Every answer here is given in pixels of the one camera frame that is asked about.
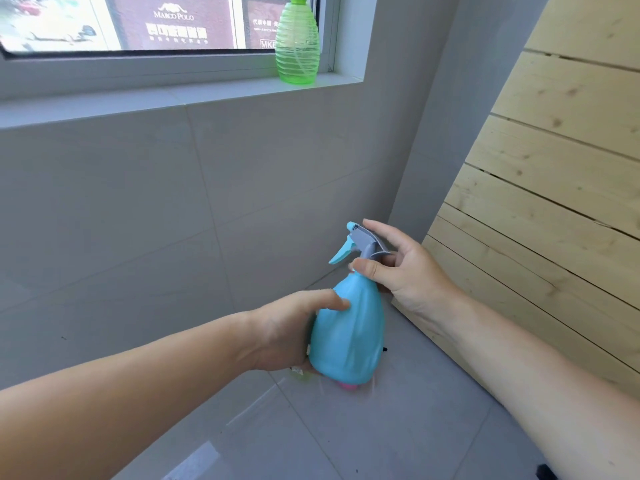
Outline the person's right hand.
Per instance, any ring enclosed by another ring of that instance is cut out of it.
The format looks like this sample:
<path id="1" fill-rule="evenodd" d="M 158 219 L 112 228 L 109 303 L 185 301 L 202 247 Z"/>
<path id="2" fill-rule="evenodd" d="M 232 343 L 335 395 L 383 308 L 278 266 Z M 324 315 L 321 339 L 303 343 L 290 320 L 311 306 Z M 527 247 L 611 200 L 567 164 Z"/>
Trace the person's right hand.
<path id="1" fill-rule="evenodd" d="M 471 323 L 473 303 L 420 243 L 393 226 L 371 219 L 364 219 L 363 224 L 396 248 L 395 253 L 385 258 L 397 259 L 401 284 L 382 287 L 402 306 L 444 334 L 452 334 Z"/>

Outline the person's left hand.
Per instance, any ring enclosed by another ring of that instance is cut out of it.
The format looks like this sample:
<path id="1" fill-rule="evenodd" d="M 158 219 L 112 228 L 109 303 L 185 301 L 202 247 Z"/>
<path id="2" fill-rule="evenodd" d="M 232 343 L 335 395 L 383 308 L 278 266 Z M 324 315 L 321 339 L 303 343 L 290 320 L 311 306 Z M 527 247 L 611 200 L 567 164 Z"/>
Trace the person's left hand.
<path id="1" fill-rule="evenodd" d="M 318 312 L 300 310 L 295 293 L 235 316 L 237 362 L 242 370 L 277 371 L 306 366 Z"/>

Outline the blue spray bottle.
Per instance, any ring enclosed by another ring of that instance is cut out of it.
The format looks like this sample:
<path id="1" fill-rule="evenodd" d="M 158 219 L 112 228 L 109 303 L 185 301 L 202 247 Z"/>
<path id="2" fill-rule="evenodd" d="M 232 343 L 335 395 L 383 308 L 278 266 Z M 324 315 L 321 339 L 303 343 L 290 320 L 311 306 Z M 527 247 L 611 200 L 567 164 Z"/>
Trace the blue spray bottle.
<path id="1" fill-rule="evenodd" d="M 353 385 L 373 379 L 384 350 L 385 313 L 378 286 L 350 273 L 333 289 L 348 310 L 317 313 L 310 336 L 310 364 L 325 377 Z"/>

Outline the person's right forearm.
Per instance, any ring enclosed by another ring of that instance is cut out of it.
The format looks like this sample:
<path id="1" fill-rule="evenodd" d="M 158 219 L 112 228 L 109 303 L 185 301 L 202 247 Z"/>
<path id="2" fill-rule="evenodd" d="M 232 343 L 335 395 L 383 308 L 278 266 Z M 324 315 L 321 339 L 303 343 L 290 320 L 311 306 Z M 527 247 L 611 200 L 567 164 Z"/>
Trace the person's right forearm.
<path id="1" fill-rule="evenodd" d="M 561 480 L 640 480 L 640 401 L 466 296 L 430 320 Z"/>

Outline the person's left forearm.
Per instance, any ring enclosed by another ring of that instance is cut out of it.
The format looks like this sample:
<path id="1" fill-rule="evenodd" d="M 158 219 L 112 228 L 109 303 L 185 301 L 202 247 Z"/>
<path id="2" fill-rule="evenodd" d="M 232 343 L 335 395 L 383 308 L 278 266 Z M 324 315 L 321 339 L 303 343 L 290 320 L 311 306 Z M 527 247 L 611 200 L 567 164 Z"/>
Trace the person's left forearm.
<path id="1" fill-rule="evenodd" d="M 250 366 L 252 313 L 0 390 L 0 480 L 110 480 Z"/>

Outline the wooden slatted panel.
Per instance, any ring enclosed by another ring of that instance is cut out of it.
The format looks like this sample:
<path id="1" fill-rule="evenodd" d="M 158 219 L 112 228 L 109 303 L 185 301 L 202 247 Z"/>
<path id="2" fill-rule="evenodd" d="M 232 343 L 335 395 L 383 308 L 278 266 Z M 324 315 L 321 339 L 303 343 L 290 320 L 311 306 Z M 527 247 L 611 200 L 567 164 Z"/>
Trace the wooden slatted panel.
<path id="1" fill-rule="evenodd" d="M 459 0 L 389 223 L 640 399 L 640 0 Z"/>

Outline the green ribbed plastic bottle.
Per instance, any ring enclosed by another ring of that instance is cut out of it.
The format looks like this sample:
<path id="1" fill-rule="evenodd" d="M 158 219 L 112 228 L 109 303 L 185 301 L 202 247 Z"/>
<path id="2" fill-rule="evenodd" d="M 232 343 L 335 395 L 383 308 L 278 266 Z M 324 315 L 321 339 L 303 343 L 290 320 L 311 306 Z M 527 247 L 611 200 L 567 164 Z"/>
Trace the green ribbed plastic bottle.
<path id="1" fill-rule="evenodd" d="M 275 60 L 279 78 L 297 86 L 315 83 L 320 57 L 319 30 L 308 0 L 290 0 L 276 29 Z"/>

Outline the window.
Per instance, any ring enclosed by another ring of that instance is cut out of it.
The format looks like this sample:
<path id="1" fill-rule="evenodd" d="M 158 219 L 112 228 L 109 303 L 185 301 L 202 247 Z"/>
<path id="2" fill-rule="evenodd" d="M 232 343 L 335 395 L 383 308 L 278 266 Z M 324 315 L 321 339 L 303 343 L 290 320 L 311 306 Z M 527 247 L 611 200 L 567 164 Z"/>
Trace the window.
<path id="1" fill-rule="evenodd" d="M 291 0 L 0 0 L 0 102 L 276 77 Z"/>

